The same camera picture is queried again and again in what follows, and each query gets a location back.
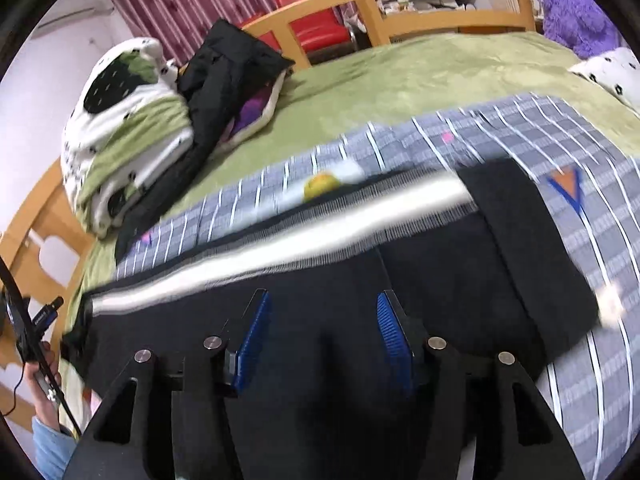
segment human hand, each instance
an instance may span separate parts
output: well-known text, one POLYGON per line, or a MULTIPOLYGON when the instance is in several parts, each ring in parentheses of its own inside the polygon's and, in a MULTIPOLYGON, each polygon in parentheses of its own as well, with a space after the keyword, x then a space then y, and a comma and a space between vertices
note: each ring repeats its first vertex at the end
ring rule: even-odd
MULTIPOLYGON (((58 373, 58 359, 51 350, 51 345, 43 342, 44 357, 47 364, 51 368, 56 382, 60 384, 62 378, 58 373)), ((60 431, 60 422, 58 420, 58 407, 55 403, 47 399, 47 394, 42 391, 36 379, 36 373, 40 371, 40 365, 37 362, 29 362, 24 364, 24 379, 29 386, 31 395, 33 396, 33 405, 36 409, 38 420, 45 426, 49 426, 52 430, 60 431)))

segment purple fur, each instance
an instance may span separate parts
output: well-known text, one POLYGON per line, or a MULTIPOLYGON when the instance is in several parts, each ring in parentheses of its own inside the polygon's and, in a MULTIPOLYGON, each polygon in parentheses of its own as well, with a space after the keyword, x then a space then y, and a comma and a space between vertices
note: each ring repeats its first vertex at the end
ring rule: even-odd
POLYGON ((620 46, 616 26, 593 0, 539 0, 545 37, 587 59, 620 46))

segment silver bolt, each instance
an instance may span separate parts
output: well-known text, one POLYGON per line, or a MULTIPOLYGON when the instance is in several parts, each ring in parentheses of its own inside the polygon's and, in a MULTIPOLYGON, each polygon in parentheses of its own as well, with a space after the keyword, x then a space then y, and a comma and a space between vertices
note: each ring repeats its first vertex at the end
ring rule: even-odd
POLYGON ((138 350, 133 358, 139 363, 146 363, 151 359, 151 350, 138 350))
POLYGON ((516 358, 510 352, 500 352, 498 354, 498 359, 503 365, 512 365, 516 362, 516 358))
POLYGON ((217 335, 207 337, 204 340, 204 348, 207 350, 215 350, 220 345, 222 345, 222 339, 220 339, 217 335))
POLYGON ((427 344, 434 350, 444 350, 447 342, 441 337, 430 337, 427 344))

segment polka dot pillow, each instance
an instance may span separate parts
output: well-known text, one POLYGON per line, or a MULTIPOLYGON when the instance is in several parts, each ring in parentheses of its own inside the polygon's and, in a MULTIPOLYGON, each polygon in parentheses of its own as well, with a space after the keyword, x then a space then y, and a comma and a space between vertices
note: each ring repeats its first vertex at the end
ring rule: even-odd
POLYGON ((626 47, 610 50, 578 63, 569 72, 602 86, 640 114, 640 63, 626 47))

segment red chair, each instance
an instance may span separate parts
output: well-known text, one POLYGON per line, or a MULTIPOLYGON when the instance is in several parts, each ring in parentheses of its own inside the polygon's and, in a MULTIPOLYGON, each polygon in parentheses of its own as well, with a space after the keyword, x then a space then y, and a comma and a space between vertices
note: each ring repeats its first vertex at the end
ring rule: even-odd
MULTIPOLYGON (((244 22, 238 23, 238 28, 243 28, 245 25, 249 25, 249 23, 254 22, 255 20, 263 17, 264 15, 265 13, 260 11, 257 14, 254 14, 253 16, 244 20, 244 22)), ((278 40, 276 40, 276 37, 273 35, 273 32, 267 32, 266 34, 263 34, 262 36, 260 36, 260 38, 258 39, 263 41, 267 45, 269 45, 273 50, 277 50, 277 51, 281 50, 280 45, 278 44, 278 40)))
MULTIPOLYGON (((276 0, 276 5, 284 7, 297 1, 276 0)), ((332 9, 320 10, 295 20, 291 22, 291 28, 305 52, 351 41, 349 29, 338 22, 332 9)))

